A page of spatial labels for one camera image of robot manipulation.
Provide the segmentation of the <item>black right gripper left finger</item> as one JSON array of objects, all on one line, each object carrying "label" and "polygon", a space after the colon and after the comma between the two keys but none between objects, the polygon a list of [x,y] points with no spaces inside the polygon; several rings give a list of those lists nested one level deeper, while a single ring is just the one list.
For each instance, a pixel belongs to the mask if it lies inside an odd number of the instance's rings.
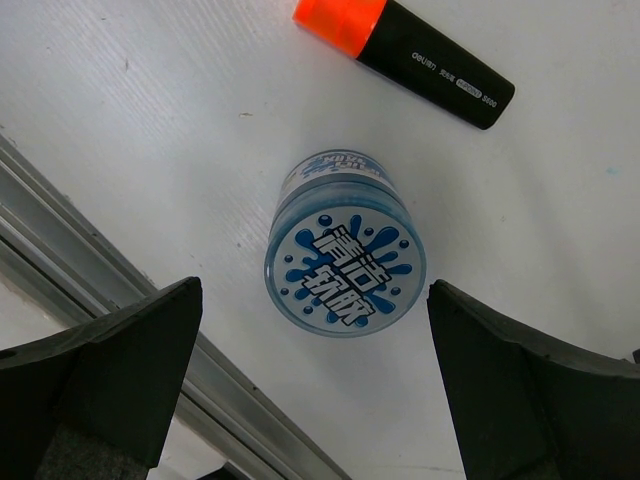
[{"label": "black right gripper left finger", "polygon": [[202,302],[200,279],[187,277],[2,350],[2,478],[146,478],[160,461]]}]

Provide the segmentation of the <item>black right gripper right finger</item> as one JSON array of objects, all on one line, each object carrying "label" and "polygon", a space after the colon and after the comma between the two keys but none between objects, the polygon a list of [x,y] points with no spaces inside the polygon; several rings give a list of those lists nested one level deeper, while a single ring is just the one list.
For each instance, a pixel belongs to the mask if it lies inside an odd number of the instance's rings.
[{"label": "black right gripper right finger", "polygon": [[443,280],[427,306],[467,478],[638,478],[637,359],[561,341]]}]

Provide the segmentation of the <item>blue cleaning gel jar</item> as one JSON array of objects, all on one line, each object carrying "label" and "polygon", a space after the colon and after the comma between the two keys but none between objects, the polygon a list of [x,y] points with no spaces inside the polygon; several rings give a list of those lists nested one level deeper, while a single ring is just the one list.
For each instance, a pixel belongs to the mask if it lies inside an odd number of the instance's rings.
[{"label": "blue cleaning gel jar", "polygon": [[264,261],[267,291],[298,327],[355,338],[402,318],[426,255],[384,167],[348,149],[316,153],[281,186]]}]

